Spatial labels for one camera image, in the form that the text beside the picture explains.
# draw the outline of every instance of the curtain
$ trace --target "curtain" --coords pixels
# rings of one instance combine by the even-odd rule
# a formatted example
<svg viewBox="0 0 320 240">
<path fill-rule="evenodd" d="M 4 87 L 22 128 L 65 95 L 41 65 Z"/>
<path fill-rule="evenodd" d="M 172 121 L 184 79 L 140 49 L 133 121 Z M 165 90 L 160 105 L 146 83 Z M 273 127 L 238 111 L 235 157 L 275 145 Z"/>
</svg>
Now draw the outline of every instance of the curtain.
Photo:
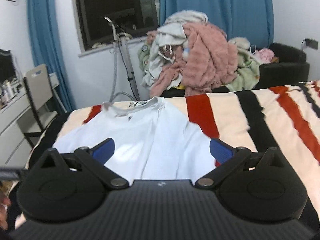
<svg viewBox="0 0 320 240">
<path fill-rule="evenodd" d="M 35 66 L 44 63 L 49 73 L 57 73 L 58 95 L 67 111 L 72 111 L 74 103 L 66 80 L 55 0 L 28 0 L 27 10 L 33 62 Z"/>
<path fill-rule="evenodd" d="M 181 10 L 206 13 L 211 23 L 226 32 L 228 39 L 245 37 L 257 48 L 273 42 L 272 0 L 160 0 L 160 24 Z"/>
</svg>

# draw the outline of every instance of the black armchair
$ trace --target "black armchair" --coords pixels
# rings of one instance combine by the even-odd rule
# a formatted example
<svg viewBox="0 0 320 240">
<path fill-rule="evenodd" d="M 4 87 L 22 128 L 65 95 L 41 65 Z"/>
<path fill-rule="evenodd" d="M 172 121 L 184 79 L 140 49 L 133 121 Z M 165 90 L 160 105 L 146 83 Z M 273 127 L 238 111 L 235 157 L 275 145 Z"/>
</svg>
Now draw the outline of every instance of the black armchair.
<svg viewBox="0 0 320 240">
<path fill-rule="evenodd" d="M 279 57 L 279 63 L 260 65 L 260 80 L 255 89 L 295 85 L 308 80 L 310 64 L 302 50 L 280 43 L 273 43 L 269 48 Z"/>
</svg>

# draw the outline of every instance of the white wall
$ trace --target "white wall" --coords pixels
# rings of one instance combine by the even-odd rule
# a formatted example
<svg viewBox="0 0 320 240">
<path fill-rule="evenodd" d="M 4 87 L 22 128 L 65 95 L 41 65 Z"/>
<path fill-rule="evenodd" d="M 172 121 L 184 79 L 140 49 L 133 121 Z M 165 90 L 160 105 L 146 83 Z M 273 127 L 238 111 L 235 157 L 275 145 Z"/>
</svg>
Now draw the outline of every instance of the white wall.
<svg viewBox="0 0 320 240">
<path fill-rule="evenodd" d="M 275 42 L 301 48 L 304 38 L 320 41 L 320 0 L 273 0 Z M 320 51 L 307 48 L 309 80 L 320 79 Z"/>
<path fill-rule="evenodd" d="M 108 101 L 113 82 L 113 49 L 96 52 L 79 57 L 81 53 L 72 0 L 55 0 L 61 48 L 67 78 L 74 97 L 76 107 L 86 107 Z M 142 42 L 129 44 L 129 52 L 135 72 L 141 100 L 149 99 L 148 91 L 140 86 L 142 71 L 139 68 L 137 51 Z M 127 80 L 126 70 L 118 53 L 118 77 L 116 92 L 124 91 L 132 94 Z M 119 96 L 116 101 L 130 100 Z"/>
<path fill-rule="evenodd" d="M 27 0 L 0 0 L 0 49 L 11 50 L 22 73 L 34 67 L 28 33 Z"/>
</svg>

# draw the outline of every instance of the wall switch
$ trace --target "wall switch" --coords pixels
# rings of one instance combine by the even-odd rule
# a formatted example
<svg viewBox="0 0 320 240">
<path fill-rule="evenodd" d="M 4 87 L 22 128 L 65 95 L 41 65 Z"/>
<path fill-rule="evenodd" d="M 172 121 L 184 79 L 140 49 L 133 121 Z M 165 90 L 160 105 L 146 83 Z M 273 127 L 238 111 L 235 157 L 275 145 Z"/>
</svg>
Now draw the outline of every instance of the wall switch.
<svg viewBox="0 0 320 240">
<path fill-rule="evenodd" d="M 309 38 L 305 38 L 304 41 L 305 41 L 307 47 L 318 50 L 318 44 L 319 44 L 318 41 L 315 41 L 315 40 L 309 39 Z"/>
</svg>

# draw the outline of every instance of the human hand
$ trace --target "human hand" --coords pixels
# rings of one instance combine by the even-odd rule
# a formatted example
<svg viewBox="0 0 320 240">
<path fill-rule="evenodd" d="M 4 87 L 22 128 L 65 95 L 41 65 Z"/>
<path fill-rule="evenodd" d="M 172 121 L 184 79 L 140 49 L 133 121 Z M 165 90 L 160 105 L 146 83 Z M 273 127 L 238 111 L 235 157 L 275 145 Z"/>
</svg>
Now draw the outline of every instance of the human hand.
<svg viewBox="0 0 320 240">
<path fill-rule="evenodd" d="M 0 227 L 3 230 L 7 230 L 7 211 L 5 206 L 11 205 L 11 201 L 2 192 L 0 192 Z"/>
</svg>

